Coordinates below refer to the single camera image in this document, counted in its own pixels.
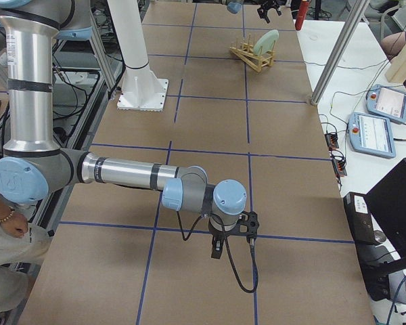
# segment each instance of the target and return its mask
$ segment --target bracelet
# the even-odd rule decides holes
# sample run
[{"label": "bracelet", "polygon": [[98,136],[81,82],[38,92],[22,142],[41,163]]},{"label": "bracelet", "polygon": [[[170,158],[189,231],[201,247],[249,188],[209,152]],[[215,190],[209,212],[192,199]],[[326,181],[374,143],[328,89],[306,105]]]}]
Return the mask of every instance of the bracelet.
[{"label": "bracelet", "polygon": [[2,219],[0,219],[0,223],[6,222],[7,220],[11,219],[14,216],[15,210],[11,209],[11,213]]}]

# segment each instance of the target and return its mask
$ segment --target black monitor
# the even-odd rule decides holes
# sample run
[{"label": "black monitor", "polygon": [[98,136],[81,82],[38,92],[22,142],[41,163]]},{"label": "black monitor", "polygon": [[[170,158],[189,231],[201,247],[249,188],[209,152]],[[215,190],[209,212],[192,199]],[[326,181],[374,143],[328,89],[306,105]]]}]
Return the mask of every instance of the black monitor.
[{"label": "black monitor", "polygon": [[406,268],[406,158],[364,197],[367,206],[401,259],[381,269],[390,274]]}]

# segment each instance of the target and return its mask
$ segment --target red object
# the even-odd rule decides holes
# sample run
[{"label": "red object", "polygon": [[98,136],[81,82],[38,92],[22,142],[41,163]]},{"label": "red object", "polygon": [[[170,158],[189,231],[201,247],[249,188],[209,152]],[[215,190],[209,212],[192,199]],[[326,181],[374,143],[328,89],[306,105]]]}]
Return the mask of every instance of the red object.
[{"label": "red object", "polygon": [[304,23],[305,16],[307,15],[307,11],[309,9],[310,1],[302,0],[299,6],[299,12],[296,17],[295,22],[295,29],[300,30],[302,28],[302,24]]}]

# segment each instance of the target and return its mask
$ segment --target hand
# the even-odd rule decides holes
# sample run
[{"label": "hand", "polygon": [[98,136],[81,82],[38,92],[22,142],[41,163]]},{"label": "hand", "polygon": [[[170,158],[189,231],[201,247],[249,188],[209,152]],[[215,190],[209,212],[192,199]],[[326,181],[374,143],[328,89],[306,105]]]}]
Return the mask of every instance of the hand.
[{"label": "hand", "polygon": [[0,223],[4,232],[15,238],[23,238],[28,231],[27,219],[21,213],[15,211],[11,219]]}]

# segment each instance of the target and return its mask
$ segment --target white pillar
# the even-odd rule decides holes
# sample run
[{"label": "white pillar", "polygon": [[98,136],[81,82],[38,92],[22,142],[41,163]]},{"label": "white pillar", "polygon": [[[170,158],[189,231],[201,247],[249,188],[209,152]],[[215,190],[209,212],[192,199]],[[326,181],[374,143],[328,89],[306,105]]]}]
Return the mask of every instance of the white pillar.
[{"label": "white pillar", "polygon": [[161,111],[168,80],[156,78],[150,70],[137,0],[108,0],[108,6],[127,65],[117,107]]}]

